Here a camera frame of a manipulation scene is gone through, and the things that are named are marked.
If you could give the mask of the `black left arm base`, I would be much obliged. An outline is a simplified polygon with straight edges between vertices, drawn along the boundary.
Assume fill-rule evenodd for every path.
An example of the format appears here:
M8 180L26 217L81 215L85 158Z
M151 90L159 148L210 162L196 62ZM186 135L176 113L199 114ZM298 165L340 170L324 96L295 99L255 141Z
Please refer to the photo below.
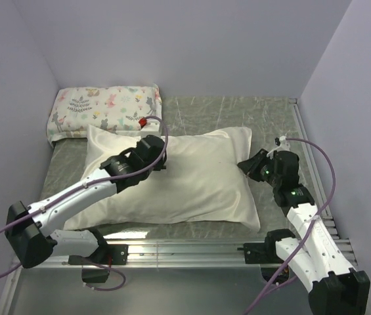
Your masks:
M104 284L114 266L126 265L128 251L127 244L107 245L86 258L70 255L68 264L81 266L81 279L86 285Z

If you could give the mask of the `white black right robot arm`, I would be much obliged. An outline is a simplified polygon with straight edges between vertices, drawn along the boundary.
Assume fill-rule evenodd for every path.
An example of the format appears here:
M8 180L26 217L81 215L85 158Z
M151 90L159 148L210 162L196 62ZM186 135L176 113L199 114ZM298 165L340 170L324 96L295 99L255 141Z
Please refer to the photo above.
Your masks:
M261 149L238 167L250 179L266 182L276 204L295 228L268 232L264 253L290 267L308 292L313 314L365 314L370 279L345 258L318 212L315 201L299 181L299 156L289 151L269 154Z

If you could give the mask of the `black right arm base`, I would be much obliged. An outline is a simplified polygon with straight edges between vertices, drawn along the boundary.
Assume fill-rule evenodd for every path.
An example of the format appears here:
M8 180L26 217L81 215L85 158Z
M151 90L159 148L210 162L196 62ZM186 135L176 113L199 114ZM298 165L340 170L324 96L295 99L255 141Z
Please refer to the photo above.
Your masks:
M241 247L237 247L237 251L242 251L244 254L244 262L246 264L277 264L280 266L283 260L276 255L275 243L284 238L295 238L295 234L289 229L279 229L267 232L265 239L262 242L248 242ZM261 267L261 275L267 282L278 267ZM289 268L286 267L275 279L273 285L280 285L290 279Z

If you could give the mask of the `cream satin pillowcase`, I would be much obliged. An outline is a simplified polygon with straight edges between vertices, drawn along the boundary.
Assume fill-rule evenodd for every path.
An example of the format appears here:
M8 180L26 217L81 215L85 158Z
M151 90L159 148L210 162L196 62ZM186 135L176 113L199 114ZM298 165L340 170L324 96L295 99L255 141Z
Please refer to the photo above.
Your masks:
M118 223L239 222L259 231L255 202L238 163L249 158L252 131L227 127L169 136L166 168L68 219L77 230Z

